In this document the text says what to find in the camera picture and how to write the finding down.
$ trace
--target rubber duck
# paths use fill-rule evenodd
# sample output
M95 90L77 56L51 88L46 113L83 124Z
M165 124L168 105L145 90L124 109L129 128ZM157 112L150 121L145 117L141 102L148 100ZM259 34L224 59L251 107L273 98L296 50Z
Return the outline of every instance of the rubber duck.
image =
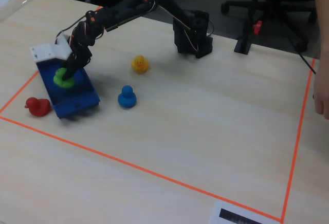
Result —
M133 88L129 85L126 85L122 88L122 93L118 96L118 102L121 107L131 108L136 104L136 95L133 91Z
M132 61L132 69L136 73L142 74L149 69L149 62L144 56L138 55Z
M37 117L42 117L50 112L50 101L47 99L37 99L30 97L26 100L25 108L28 108L30 113Z
M66 89L72 88L75 84L75 80L73 77L65 81L62 80L62 77L65 73L66 73L66 68L59 68L56 71L55 76L53 76L53 82L62 88L66 88Z

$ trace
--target floor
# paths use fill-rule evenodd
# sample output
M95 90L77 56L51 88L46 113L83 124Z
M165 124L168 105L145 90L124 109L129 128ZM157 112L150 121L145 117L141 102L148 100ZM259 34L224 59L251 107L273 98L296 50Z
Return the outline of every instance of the floor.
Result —
M242 33L243 21L247 15L247 9L232 7L230 8L229 13L224 15L221 13L221 4L225 1L227 0L176 0L182 8L199 9L209 12L210 19L215 26L214 34L236 39ZM309 38L308 50L304 55L314 57L318 52L317 45L319 42L319 28L318 24L307 24L308 15L309 13L303 12L290 14L291 18L296 21L296 24L304 30ZM146 17L166 23L172 23L172 18L160 9L146 15ZM291 34L291 36L294 42L299 41L293 34ZM294 49L285 38L284 32L276 21L268 21L264 23L261 34L259 36L254 36L252 42L270 48L294 52Z

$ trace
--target red clamp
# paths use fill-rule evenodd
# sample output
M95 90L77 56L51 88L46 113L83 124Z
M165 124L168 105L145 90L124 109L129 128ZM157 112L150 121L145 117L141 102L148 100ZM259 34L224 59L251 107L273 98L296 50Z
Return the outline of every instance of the red clamp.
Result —
M253 28L253 34L254 35L259 35L259 32L260 32L261 27L262 27L262 24L263 24L263 21L258 20L257 24L255 24L255 25L252 26L252 28Z

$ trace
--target yellow rubber duck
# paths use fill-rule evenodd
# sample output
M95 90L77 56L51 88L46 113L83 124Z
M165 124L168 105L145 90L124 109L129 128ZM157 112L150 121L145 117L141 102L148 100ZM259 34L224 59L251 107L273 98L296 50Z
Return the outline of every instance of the yellow rubber duck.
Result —
M147 61L147 59L144 56L138 55L132 61L132 69L136 73L142 74L149 69L149 62Z

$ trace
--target red rubber duck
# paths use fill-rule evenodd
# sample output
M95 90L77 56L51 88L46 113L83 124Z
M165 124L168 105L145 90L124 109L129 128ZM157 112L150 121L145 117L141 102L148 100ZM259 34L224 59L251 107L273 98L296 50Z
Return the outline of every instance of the red rubber duck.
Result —
M25 108L28 108L32 115L42 117L50 112L51 106L50 101L47 99L30 97L26 100Z

